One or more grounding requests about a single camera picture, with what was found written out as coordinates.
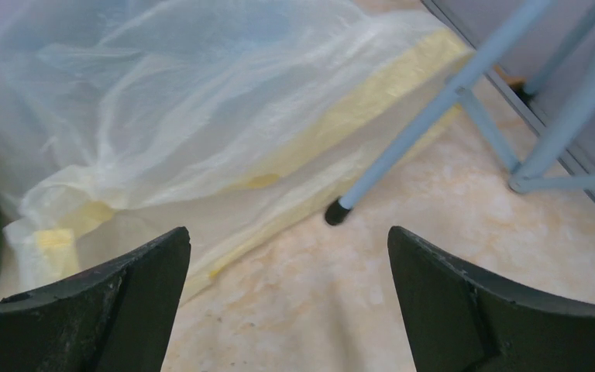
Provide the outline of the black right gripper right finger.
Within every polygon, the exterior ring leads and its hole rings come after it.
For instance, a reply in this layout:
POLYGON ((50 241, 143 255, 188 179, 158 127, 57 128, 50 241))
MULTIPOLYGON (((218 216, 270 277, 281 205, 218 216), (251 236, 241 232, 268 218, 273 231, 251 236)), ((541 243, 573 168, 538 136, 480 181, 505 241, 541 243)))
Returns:
POLYGON ((512 281, 400 226, 387 248, 419 371, 595 371, 595 304, 512 281))

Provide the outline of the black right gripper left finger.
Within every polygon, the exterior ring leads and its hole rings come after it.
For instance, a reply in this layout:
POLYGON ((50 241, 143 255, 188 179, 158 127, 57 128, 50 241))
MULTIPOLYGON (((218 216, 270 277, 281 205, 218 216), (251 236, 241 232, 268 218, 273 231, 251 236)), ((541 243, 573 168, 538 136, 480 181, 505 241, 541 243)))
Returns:
POLYGON ((158 371, 191 257, 178 227, 0 301, 0 371, 158 371))

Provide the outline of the clear plastic bag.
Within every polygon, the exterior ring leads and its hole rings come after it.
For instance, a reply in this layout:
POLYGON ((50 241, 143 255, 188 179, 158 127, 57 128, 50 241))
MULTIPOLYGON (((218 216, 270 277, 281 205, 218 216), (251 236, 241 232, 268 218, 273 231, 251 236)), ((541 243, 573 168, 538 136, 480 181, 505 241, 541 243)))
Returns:
POLYGON ((473 55, 351 1, 19 1, 0 15, 3 295, 178 226, 184 298, 344 194, 473 55))

